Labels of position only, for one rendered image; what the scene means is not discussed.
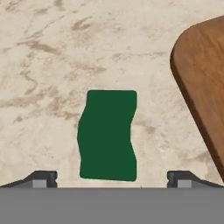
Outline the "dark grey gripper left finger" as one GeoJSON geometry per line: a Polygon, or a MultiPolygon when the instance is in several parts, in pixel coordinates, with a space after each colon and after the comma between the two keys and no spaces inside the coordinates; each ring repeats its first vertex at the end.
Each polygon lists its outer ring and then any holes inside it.
{"type": "Polygon", "coordinates": [[[56,171],[34,171],[26,178],[1,185],[1,188],[57,188],[58,173],[56,171]]]}

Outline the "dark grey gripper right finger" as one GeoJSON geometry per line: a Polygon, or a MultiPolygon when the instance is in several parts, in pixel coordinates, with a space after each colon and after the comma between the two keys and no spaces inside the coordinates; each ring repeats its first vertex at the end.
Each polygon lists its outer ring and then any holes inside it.
{"type": "Polygon", "coordinates": [[[218,185],[198,178],[190,171],[168,171],[167,172],[168,188],[199,188],[199,187],[215,187],[222,188],[218,185]]]}

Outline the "green sponge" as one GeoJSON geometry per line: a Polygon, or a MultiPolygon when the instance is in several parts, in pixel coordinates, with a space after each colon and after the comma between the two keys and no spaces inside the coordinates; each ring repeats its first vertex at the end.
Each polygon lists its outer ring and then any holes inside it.
{"type": "Polygon", "coordinates": [[[136,108],[134,90],[87,92],[77,133],[83,179],[137,179],[137,159],[130,141],[136,108]]]}

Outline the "brown wooden cutting board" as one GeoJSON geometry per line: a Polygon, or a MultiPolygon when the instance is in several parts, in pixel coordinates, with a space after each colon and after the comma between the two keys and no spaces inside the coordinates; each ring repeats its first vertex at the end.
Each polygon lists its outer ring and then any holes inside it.
{"type": "Polygon", "coordinates": [[[183,31],[170,68],[224,181],[224,15],[183,31]]]}

